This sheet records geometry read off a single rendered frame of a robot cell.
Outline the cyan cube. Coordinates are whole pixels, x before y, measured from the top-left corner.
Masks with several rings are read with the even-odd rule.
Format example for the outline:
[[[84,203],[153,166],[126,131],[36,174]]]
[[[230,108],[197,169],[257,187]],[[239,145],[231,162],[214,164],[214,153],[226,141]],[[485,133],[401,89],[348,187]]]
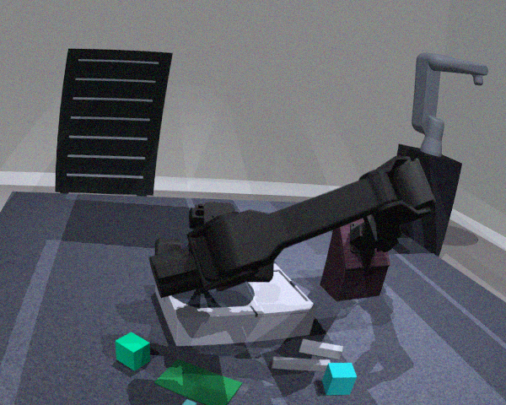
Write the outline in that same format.
[[[328,363],[322,383],[326,395],[350,395],[356,379],[352,363]]]

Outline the dark green flat rectangle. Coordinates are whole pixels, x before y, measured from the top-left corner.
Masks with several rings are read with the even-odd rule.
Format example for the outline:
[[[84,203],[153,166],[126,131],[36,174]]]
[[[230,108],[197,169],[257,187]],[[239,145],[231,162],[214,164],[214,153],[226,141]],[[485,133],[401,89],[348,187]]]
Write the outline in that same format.
[[[154,384],[204,405],[227,405],[243,383],[177,359]]]

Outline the green cube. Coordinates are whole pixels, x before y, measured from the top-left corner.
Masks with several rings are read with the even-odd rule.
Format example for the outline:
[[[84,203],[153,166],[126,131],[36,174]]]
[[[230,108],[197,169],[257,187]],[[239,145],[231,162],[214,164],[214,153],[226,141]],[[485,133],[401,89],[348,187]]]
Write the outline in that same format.
[[[130,332],[115,340],[116,359],[132,370],[150,362],[150,343]]]

